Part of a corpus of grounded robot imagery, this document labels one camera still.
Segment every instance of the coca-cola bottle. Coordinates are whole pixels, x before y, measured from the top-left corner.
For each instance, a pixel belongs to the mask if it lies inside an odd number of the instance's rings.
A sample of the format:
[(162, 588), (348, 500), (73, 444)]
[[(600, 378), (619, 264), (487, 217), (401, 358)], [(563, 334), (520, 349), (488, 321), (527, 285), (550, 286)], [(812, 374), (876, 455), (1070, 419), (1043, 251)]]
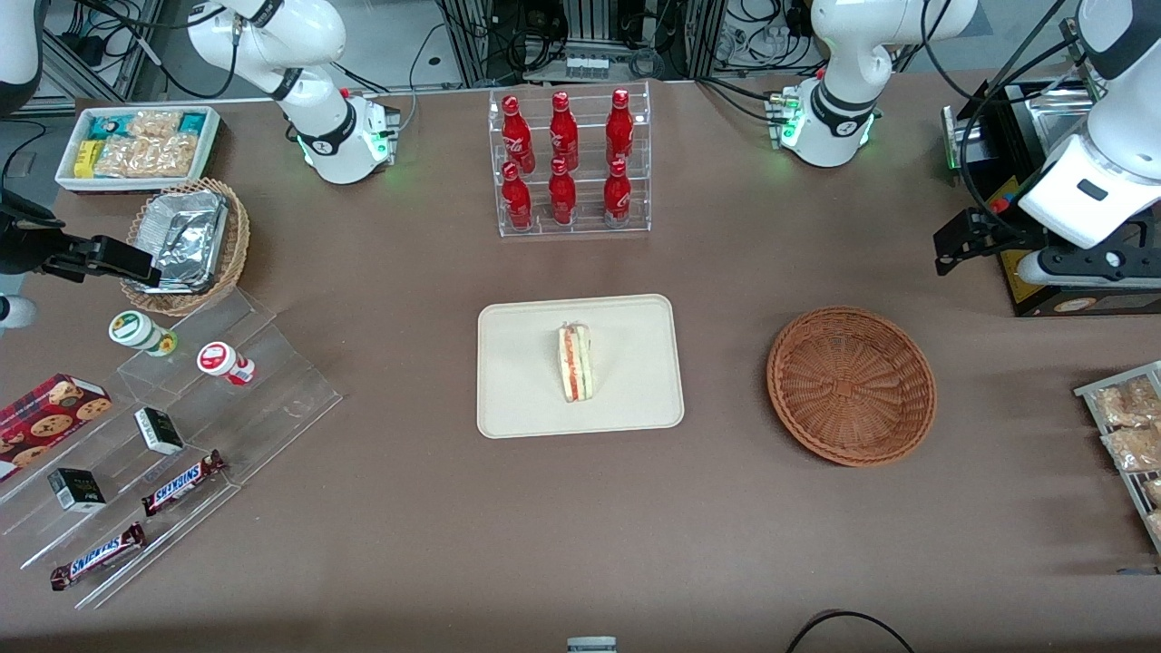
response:
[(553, 198), (553, 220), (557, 224), (572, 224), (577, 209), (577, 185), (569, 174), (564, 157), (553, 159), (553, 178), (548, 180), (548, 194)]
[(605, 157), (612, 164), (615, 159), (628, 160), (633, 153), (633, 115), (629, 114), (629, 92), (613, 91), (613, 110), (605, 123)]
[(528, 194), (528, 185), (520, 179), (520, 168), (514, 162), (504, 162), (500, 171), (504, 174), (500, 194), (504, 195), (504, 209), (512, 222), (512, 229), (527, 231), (532, 229), (532, 195)]
[(629, 194), (633, 185), (625, 177), (625, 159), (615, 159), (608, 164), (608, 179), (605, 180), (605, 224), (620, 229), (629, 222)]
[(504, 149), (509, 159), (520, 166), (525, 174), (536, 170), (536, 156), (532, 153), (532, 130), (528, 121), (520, 115), (520, 102), (514, 95), (506, 95), (500, 101), (504, 109)]
[(580, 165), (580, 142), (577, 136), (577, 119), (569, 109), (569, 94), (553, 93), (553, 122), (548, 125), (553, 138), (553, 156), (563, 157), (569, 170)]

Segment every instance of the white tray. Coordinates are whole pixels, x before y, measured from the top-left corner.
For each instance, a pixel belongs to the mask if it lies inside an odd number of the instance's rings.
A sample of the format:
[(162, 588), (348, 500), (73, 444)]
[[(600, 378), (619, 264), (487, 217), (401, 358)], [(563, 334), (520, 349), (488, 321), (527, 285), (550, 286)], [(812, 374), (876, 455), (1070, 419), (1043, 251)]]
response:
[[(77, 150), (80, 143), (88, 136), (93, 121), (101, 117), (134, 114), (142, 109), (157, 109), (166, 112), (181, 112), (187, 114), (205, 114), (205, 122), (202, 131), (197, 135), (197, 149), (194, 150), (194, 160), (189, 166), (189, 173), (185, 177), (150, 177), (143, 179), (118, 179), (118, 178), (92, 178), (81, 179), (73, 177), (73, 164), (77, 163)], [(134, 191), (158, 191), (170, 188), (187, 181), (201, 179), (205, 164), (210, 158), (210, 150), (214, 146), (214, 137), (217, 135), (221, 117), (211, 107), (204, 105), (156, 105), (156, 106), (128, 106), (128, 107), (100, 107), (85, 109), (77, 116), (72, 136), (68, 137), (68, 145), (60, 157), (60, 165), (57, 166), (57, 184), (62, 188), (74, 193), (123, 193)]]
[[(592, 336), (597, 389), (564, 399), (557, 329)], [(479, 313), (476, 425), (489, 438), (669, 429), (685, 416), (673, 307), (662, 295), (492, 304)]]

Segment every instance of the green and white jar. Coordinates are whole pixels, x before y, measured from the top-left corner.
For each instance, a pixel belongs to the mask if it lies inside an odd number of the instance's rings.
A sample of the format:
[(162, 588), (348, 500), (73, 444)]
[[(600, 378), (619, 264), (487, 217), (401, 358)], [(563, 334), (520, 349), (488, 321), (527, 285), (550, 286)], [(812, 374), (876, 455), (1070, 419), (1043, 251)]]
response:
[(178, 335), (154, 324), (139, 310), (127, 310), (109, 323), (109, 338), (118, 345), (143, 351), (150, 356), (170, 356), (178, 349)]

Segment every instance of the table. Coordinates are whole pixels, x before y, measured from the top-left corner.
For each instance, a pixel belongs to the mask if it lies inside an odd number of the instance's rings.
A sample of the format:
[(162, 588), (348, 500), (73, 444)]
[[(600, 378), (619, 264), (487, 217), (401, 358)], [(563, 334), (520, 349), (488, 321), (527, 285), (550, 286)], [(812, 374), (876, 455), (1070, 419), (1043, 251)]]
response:
[[(1158, 320), (1022, 321), (995, 263), (936, 277), (931, 234), (967, 202), (937, 77), (893, 80), (838, 170), (772, 152), (693, 84), (651, 88), (654, 231), (585, 242), (500, 242), (483, 92), (423, 96), (398, 165), (351, 187), (303, 165), (275, 105), (219, 105), (212, 171), (253, 221), (241, 286), (347, 399), (101, 610), (74, 612), (0, 550), (3, 650), (551, 652), (614, 634), (625, 653), (765, 653), (851, 608), (929, 653), (1156, 651), (1156, 579), (1112, 575), (1152, 560), (1146, 534), (1070, 389), (1159, 358)], [(56, 211), (122, 235), (140, 201), (62, 193)], [(116, 282), (26, 292), (42, 316), (0, 339), (3, 402), (128, 357), (104, 336)], [(634, 293), (673, 303), (679, 426), (476, 431), (481, 309)], [(774, 335), (835, 303), (895, 321), (931, 363), (938, 416), (899, 464), (832, 466), (770, 407)], [(894, 651), (835, 622), (801, 651), (863, 636)]]

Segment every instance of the basket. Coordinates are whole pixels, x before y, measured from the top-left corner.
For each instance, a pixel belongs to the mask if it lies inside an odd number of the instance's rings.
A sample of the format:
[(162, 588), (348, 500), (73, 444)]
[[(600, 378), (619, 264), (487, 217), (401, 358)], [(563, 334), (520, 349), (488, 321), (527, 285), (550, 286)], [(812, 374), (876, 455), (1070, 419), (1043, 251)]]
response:
[[(210, 297), (232, 288), (238, 282), (238, 278), (241, 277), (241, 268), (246, 265), (246, 247), (250, 246), (250, 217), (246, 215), (246, 207), (241, 206), (241, 202), (238, 201), (238, 195), (229, 186), (215, 179), (199, 179), (197, 181), (166, 188), (161, 191), (161, 194), (192, 193), (194, 191), (214, 191), (221, 193), (230, 201), (230, 213), (225, 220), (226, 231), (222, 241), (222, 253), (218, 257), (217, 281), (214, 282), (214, 286), (209, 290), (200, 295), (146, 295), (145, 293), (134, 290), (128, 284), (122, 281), (121, 292), (140, 310), (160, 313), (173, 317), (185, 317), (209, 301)], [(137, 230), (140, 228), (146, 207), (149, 207), (149, 202), (145, 202), (140, 210), (137, 211), (137, 218), (134, 220), (132, 225), (129, 228), (129, 243), (137, 241)]]
[(899, 326), (859, 308), (822, 308), (783, 329), (766, 359), (766, 389), (792, 436), (850, 467), (906, 457), (936, 415), (923, 352)]

